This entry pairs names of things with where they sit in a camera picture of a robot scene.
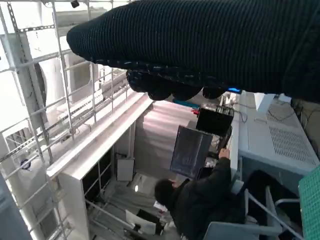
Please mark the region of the black knitted glove right hand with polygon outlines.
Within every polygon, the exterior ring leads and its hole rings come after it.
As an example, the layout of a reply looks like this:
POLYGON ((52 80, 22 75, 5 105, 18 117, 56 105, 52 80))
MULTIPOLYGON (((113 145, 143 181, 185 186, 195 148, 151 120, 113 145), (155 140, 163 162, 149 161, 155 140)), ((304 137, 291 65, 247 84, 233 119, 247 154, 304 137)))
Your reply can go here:
POLYGON ((230 89, 320 101, 317 0, 137 0, 66 35, 85 60, 126 70, 152 100, 230 89))

